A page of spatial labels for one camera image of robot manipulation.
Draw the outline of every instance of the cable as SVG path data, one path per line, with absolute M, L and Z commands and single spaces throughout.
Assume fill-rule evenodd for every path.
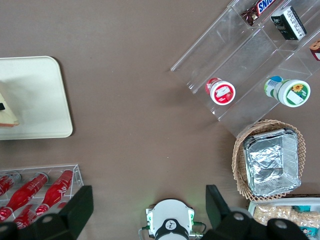
M 205 223 L 203 223 L 203 222 L 200 222 L 200 221 L 194 221 L 193 222 L 193 225 L 195 225 L 195 226 L 204 226 L 204 229 L 203 229 L 203 231 L 202 231 L 202 234 L 204 234 L 205 233 L 205 231 L 207 230 L 207 225 L 205 224 Z
M 149 230 L 150 229 L 150 226 L 144 226 L 144 227 L 142 227 L 142 228 L 140 228 L 139 229 L 139 231 L 138 231 L 138 234 L 139 234 L 139 239 L 140 240 L 144 240 L 143 238 L 142 238 L 142 236 L 141 236 L 141 232 L 142 232 L 142 230 Z

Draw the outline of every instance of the acrylic display stand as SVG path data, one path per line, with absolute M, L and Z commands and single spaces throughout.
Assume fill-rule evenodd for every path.
M 11 189 L 9 189 L 4 195 L 0 197 L 0 207 L 5 206 L 9 202 L 10 198 L 15 193 L 15 191 L 17 191 L 26 182 L 28 182 L 30 178 L 32 178 L 32 176 L 34 176 L 36 173 L 47 174 L 49 177 L 49 180 L 48 180 L 48 183 L 45 184 L 27 204 L 41 204 L 41 202 L 45 198 L 45 194 L 48 188 L 61 176 L 63 171 L 67 169 L 73 170 L 73 178 L 72 178 L 72 182 L 69 189 L 64 194 L 62 199 L 59 201 L 59 203 L 62 203 L 62 202 L 68 202 L 76 194 L 76 192 L 84 185 L 78 165 L 62 165 L 62 166 L 51 166 L 51 167 L 1 170 L 0 177 L 5 175 L 7 172 L 16 171 L 21 175 L 21 181 L 17 185 L 14 185 Z M 52 206 L 52 208 L 49 209 L 48 213 L 57 213 L 59 210 L 55 207 L 59 205 L 59 203 Z M 23 206 L 17 209 L 6 221 L 8 222 L 13 221 L 16 218 L 16 216 L 18 216 L 25 207 L 26 206 Z
M 309 49 L 320 38 L 320 1 L 277 0 L 250 26 L 241 13 L 254 2 L 232 1 L 171 68 L 235 137 L 279 103 L 264 92 L 270 77 L 306 81 L 320 68 Z M 276 9 L 285 6 L 294 8 L 307 31 L 299 41 L 285 40 L 270 20 Z M 234 85 L 235 98 L 230 104 L 217 105 L 206 93 L 211 78 Z

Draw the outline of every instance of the bread snack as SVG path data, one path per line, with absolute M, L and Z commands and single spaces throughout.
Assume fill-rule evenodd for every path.
M 17 125 L 19 125 L 18 119 L 0 93 L 0 127 L 12 128 Z
M 290 220 L 292 212 L 291 206 L 276 206 L 271 204 L 257 204 L 253 213 L 253 218 L 262 225 L 267 225 L 270 219 Z

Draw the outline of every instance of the white cup container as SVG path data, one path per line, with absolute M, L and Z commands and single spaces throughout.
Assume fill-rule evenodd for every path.
M 275 98 L 291 108 L 303 105 L 311 93 L 307 82 L 298 79 L 283 80 L 280 76 L 271 77 L 265 83 L 264 91 L 268 97 Z
M 214 103 L 224 106 L 231 103 L 236 96 L 235 87 L 228 81 L 220 78 L 211 78 L 205 85 L 205 91 Z

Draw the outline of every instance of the red bottle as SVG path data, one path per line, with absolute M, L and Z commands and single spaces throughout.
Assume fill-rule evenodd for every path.
M 44 214 L 58 203 L 70 187 L 74 171 L 67 169 L 46 191 L 42 204 L 35 210 L 38 216 Z
M 67 205 L 66 201 L 60 202 L 56 209 L 61 210 L 65 207 L 65 205 Z
M 13 222 L 17 224 L 18 229 L 24 229 L 36 220 L 36 208 L 38 206 L 39 204 L 28 204 L 22 210 L 19 216 L 17 216 L 16 219 L 13 220 Z
M 0 223 L 6 220 L 10 215 L 26 205 L 36 193 L 48 182 L 48 176 L 42 172 L 38 172 L 33 176 L 31 181 L 19 188 L 11 197 L 6 206 L 0 208 Z
M 5 194 L 10 188 L 21 180 L 21 175 L 16 171 L 7 172 L 0 178 L 0 196 Z

